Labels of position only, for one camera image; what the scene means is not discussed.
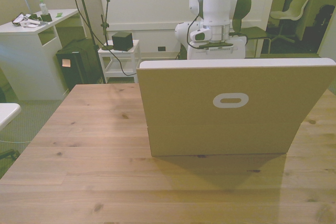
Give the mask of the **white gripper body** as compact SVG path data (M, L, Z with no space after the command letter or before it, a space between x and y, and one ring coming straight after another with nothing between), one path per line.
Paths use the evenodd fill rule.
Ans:
M202 59L244 59L245 58L245 37L233 37L226 41L228 45L223 43L220 46L201 48L208 44L205 42L190 42L187 48L188 60Z

